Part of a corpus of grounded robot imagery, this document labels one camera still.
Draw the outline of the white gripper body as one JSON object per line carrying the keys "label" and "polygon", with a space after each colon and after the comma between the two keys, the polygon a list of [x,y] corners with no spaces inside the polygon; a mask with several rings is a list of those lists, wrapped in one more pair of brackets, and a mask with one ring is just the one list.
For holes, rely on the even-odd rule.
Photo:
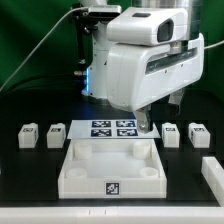
{"label": "white gripper body", "polygon": [[182,54],[170,55],[170,45],[146,47],[115,44],[107,59],[107,98],[125,111],[136,111],[201,78],[202,34],[188,42]]}

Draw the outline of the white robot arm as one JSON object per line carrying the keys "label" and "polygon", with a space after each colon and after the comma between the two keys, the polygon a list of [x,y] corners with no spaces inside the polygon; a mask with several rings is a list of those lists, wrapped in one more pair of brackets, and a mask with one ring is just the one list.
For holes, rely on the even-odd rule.
{"label": "white robot arm", "polygon": [[200,79],[202,0],[80,0],[93,30],[93,60],[83,90],[94,101],[132,112],[139,131],[152,130],[151,104],[166,99],[180,111],[184,88]]}

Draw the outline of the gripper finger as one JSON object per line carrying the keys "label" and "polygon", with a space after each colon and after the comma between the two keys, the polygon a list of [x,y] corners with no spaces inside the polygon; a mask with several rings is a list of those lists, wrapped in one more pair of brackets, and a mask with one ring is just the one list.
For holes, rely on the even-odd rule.
{"label": "gripper finger", "polygon": [[135,112],[135,118],[137,120],[137,129],[139,132],[148,133],[150,131],[150,116],[149,110],[141,108]]}
{"label": "gripper finger", "polygon": [[180,105],[184,96],[184,89],[179,89],[170,94],[168,103],[173,105]]}

